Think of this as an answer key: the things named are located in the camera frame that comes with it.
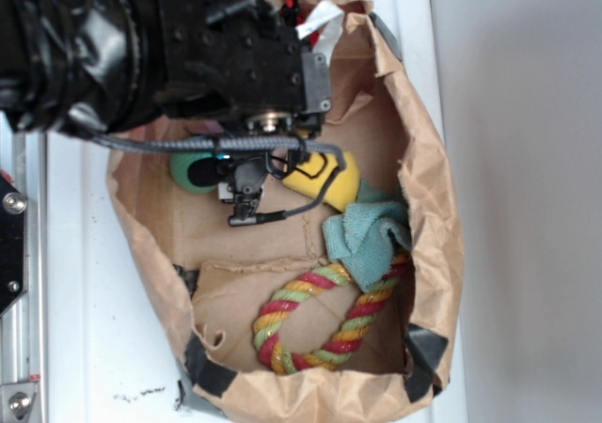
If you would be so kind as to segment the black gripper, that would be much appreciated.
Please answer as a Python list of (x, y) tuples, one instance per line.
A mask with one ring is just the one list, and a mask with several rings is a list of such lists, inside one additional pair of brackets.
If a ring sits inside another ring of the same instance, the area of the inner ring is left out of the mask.
[(298, 33), (299, 0), (158, 0), (171, 118), (212, 118), (244, 133), (317, 136), (331, 105), (325, 56)]

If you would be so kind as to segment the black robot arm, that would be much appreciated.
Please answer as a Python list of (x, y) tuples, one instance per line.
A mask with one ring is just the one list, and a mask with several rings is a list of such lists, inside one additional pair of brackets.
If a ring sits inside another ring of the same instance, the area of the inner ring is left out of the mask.
[(1, 109), (16, 132), (88, 137), (161, 115), (321, 129), (323, 55), (267, 0), (1, 0)]

